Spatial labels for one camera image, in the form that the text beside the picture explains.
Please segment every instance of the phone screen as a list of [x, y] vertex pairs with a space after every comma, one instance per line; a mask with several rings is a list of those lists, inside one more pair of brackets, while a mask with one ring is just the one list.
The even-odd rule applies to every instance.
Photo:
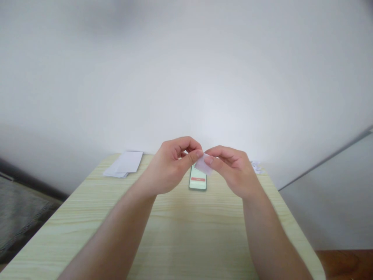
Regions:
[[189, 188], [197, 191], [205, 191], [207, 188], [206, 174], [196, 169], [195, 164], [190, 171]]

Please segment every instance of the gray fabric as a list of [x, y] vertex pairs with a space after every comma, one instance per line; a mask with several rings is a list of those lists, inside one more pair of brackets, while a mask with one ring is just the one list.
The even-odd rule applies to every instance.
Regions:
[[0, 258], [53, 203], [0, 177]]

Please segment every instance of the paper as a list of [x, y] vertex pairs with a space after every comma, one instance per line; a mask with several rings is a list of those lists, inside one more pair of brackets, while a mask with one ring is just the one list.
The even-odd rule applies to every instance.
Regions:
[[195, 166], [194, 166], [194, 167], [195, 167], [196, 169], [198, 169], [199, 171], [205, 173], [206, 175], [211, 175], [213, 169], [212, 169], [211, 167], [209, 167], [209, 166], [205, 163], [205, 161], [204, 161], [204, 159], [205, 159], [206, 157], [208, 157], [208, 156], [209, 156], [208, 154], [203, 153], [203, 156], [197, 160], [197, 162], [195, 163]]
[[120, 155], [117, 173], [137, 172], [143, 152], [126, 151]]
[[265, 171], [260, 166], [260, 161], [251, 161], [251, 165], [254, 168], [256, 174], [264, 174]]
[[103, 173], [104, 176], [125, 178], [128, 173], [137, 172], [143, 152], [126, 151]]

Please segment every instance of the wooden table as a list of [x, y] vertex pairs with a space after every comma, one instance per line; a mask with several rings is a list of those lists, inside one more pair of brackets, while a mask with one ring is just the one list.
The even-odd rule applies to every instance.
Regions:
[[[117, 157], [101, 162], [0, 273], [0, 279], [58, 277], [152, 159], [144, 155], [138, 172], [126, 179], [102, 176]], [[258, 279], [241, 199], [216, 172], [207, 178], [206, 192], [190, 191], [189, 175], [173, 191], [157, 197], [129, 279]], [[270, 177], [258, 177], [312, 276], [325, 279], [319, 259]]]

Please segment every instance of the hand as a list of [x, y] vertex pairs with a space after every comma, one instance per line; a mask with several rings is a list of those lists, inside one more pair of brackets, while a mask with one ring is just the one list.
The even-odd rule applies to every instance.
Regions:
[[138, 185], [149, 196], [168, 193], [180, 183], [185, 173], [202, 155], [200, 143], [192, 137], [163, 142], [139, 178]]
[[216, 146], [205, 153], [210, 156], [204, 159], [205, 163], [223, 176], [230, 189], [240, 198], [248, 199], [257, 190], [262, 190], [245, 152]]

